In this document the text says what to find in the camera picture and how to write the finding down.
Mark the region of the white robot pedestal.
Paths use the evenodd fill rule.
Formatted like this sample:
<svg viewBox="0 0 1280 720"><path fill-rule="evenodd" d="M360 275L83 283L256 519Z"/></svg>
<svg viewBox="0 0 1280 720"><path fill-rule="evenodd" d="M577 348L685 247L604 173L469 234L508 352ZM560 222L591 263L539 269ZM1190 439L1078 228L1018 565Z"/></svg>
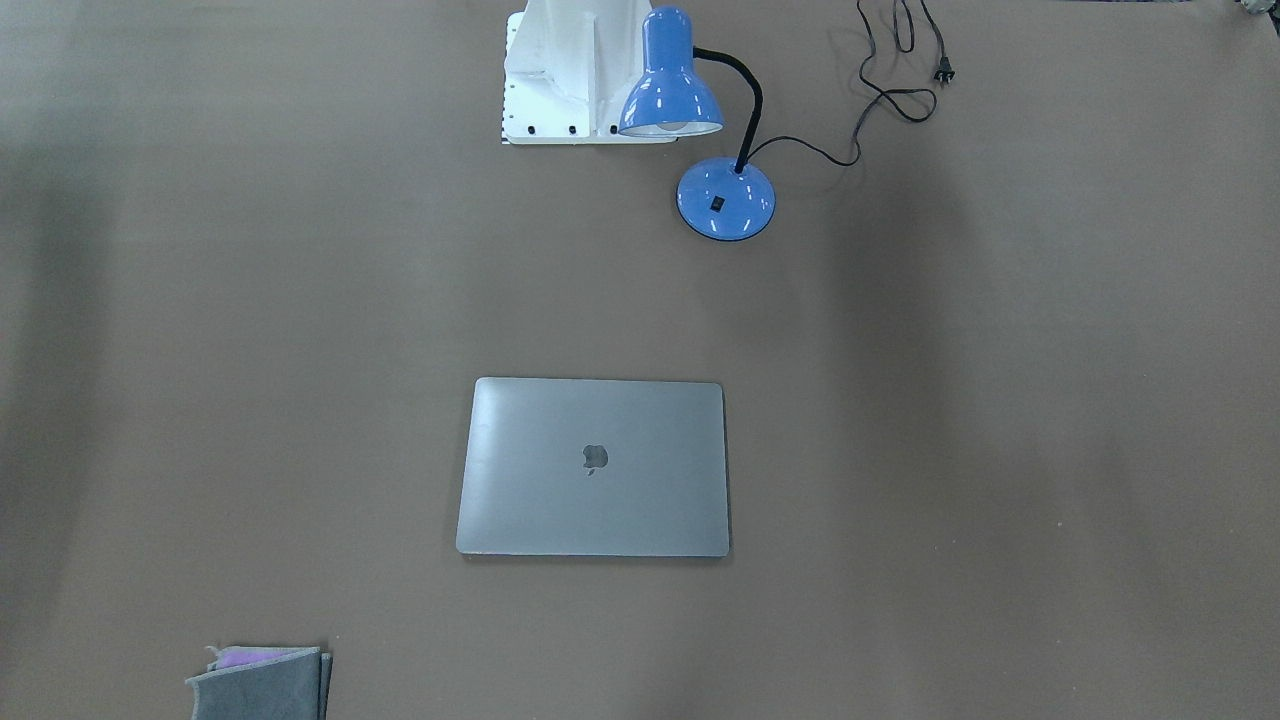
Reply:
<svg viewBox="0 0 1280 720"><path fill-rule="evenodd" d="M506 29L500 138L509 145L645 145L622 135L643 73L649 1L529 1Z"/></svg>

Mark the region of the blue desk lamp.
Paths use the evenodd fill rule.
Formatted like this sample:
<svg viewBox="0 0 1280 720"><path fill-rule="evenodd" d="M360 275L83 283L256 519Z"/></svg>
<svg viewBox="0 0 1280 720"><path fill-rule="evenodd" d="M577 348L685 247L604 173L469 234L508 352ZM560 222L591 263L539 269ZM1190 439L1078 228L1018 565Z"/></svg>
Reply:
<svg viewBox="0 0 1280 720"><path fill-rule="evenodd" d="M749 67L727 53L699 47L690 15L675 5L650 10L641 24L643 73L617 123L631 138L682 138L713 135L724 127L721 105L698 74L698 61L735 70L751 91L751 114L733 156L691 165L675 188L684 223L717 242L741 242L764 231L776 210L776 191L749 156L762 120L763 87Z"/></svg>

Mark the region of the grey laptop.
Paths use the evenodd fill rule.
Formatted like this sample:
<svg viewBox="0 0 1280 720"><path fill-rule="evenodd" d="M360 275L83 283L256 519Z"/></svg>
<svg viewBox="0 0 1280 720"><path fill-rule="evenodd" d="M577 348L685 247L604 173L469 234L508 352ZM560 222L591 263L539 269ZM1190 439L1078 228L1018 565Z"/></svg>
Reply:
<svg viewBox="0 0 1280 720"><path fill-rule="evenodd" d="M719 384L475 382L460 553L723 559L731 546Z"/></svg>

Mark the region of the grey folded cloths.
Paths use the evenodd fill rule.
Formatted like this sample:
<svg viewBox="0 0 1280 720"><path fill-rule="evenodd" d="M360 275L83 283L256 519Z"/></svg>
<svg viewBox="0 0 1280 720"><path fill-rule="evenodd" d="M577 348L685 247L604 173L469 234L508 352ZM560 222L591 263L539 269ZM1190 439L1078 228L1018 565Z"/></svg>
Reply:
<svg viewBox="0 0 1280 720"><path fill-rule="evenodd" d="M225 646L186 684L192 719L324 719L332 655L321 647Z"/></svg>

